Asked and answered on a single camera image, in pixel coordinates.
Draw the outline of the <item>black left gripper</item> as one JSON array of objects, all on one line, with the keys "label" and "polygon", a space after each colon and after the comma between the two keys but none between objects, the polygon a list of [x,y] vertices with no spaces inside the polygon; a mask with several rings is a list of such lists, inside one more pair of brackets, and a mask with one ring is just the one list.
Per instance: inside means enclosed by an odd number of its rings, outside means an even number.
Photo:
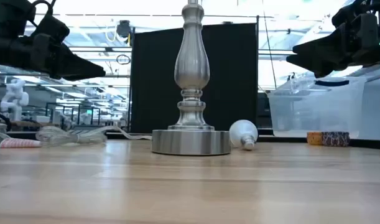
[{"label": "black left gripper", "polygon": [[49,74],[50,78],[78,81],[104,77],[103,67],[74,54],[63,35],[44,33],[10,39],[0,37],[0,65]]}]

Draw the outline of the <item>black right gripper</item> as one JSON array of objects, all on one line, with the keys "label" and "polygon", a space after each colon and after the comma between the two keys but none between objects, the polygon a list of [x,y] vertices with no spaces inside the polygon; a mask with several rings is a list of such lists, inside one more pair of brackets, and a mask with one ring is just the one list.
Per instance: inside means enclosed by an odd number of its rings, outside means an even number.
[{"label": "black right gripper", "polygon": [[[293,47],[296,55],[286,61],[313,72],[315,78],[323,78],[333,71],[343,71],[351,66],[370,67],[380,64],[380,26],[351,27],[339,25],[330,35]],[[341,65],[317,57],[344,57]]]}]

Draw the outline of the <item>white lightbulb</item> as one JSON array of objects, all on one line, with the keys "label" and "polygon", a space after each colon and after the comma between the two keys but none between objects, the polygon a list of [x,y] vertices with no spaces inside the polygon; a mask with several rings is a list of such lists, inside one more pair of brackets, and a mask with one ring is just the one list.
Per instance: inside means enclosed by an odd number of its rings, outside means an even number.
[{"label": "white lightbulb", "polygon": [[229,138],[234,148],[252,151],[256,148],[259,133],[251,121],[241,119],[234,122],[229,129]]}]

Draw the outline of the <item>silver metal table lamp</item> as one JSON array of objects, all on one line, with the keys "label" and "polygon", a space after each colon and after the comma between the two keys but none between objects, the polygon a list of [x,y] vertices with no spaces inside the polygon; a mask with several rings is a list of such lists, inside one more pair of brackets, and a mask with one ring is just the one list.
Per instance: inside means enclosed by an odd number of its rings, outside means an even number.
[{"label": "silver metal table lamp", "polygon": [[204,9],[188,0],[182,9],[183,39],[177,55],[174,80],[181,88],[178,121],[152,132],[151,151],[175,156],[222,156],[231,152],[227,131],[217,131],[204,120],[202,90],[210,79],[210,66],[202,39]]}]

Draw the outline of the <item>clear plastic storage bin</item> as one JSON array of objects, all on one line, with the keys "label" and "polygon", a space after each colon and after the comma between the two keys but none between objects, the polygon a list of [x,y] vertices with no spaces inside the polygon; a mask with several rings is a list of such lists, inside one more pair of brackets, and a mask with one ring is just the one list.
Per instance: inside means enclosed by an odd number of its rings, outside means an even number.
[{"label": "clear plastic storage bin", "polygon": [[309,132],[359,136],[362,77],[298,78],[268,93],[272,130],[278,137],[304,138]]}]

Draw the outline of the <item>black partition screen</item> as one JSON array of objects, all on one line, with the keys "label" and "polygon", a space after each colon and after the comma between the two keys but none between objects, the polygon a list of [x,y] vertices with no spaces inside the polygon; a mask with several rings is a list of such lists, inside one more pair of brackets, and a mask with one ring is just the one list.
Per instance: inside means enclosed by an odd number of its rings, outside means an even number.
[{"label": "black partition screen", "polygon": [[[203,43],[210,64],[210,81],[203,89],[205,121],[227,131],[237,120],[256,122],[256,25],[204,26]],[[138,33],[131,69],[132,133],[151,133],[177,122],[181,89],[174,81],[174,67],[183,29]]]}]

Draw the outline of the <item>purple patterned disc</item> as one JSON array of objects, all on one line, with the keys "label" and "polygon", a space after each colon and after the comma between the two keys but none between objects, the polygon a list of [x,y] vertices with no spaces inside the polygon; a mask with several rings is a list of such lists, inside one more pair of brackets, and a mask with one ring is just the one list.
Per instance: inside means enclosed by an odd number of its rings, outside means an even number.
[{"label": "purple patterned disc", "polygon": [[347,147],[350,143],[349,132],[329,131],[322,132],[322,143],[328,147]]}]

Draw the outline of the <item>black aluminium table frame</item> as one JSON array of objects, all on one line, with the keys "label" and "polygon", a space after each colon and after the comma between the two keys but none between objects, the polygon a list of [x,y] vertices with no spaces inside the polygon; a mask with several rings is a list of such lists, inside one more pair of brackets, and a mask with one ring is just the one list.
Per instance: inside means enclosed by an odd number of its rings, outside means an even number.
[{"label": "black aluminium table frame", "polygon": [[[12,138],[20,139],[30,139],[36,140],[35,132],[8,132],[8,136]],[[108,140],[127,140],[123,134],[118,134],[114,132],[107,132],[106,136]],[[257,139],[258,142],[279,142],[279,143],[306,143],[306,138],[281,138],[276,136],[263,136],[260,135]],[[369,139],[351,139],[349,147],[363,147],[369,149],[380,149],[380,140],[369,140]]]}]

